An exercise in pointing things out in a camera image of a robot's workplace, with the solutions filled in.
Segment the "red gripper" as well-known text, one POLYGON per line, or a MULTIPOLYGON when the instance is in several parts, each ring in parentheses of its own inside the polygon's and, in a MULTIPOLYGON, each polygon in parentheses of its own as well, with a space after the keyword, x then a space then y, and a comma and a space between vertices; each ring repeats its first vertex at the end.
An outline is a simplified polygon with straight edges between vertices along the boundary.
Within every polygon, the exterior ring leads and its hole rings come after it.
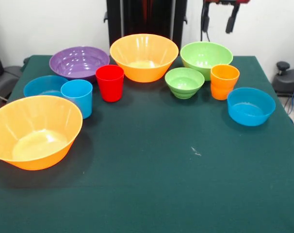
POLYGON ((215 4, 222 4, 222 5, 234 5, 232 14, 228 19, 227 22, 227 27, 226 27, 226 33, 232 33, 235 20, 237 17, 237 13, 239 11, 239 1, 238 0, 204 0, 204 4, 202 6, 202 16, 201 16, 201 29, 203 32, 208 31, 208 26, 209 26, 209 6, 210 3, 215 3, 215 4))

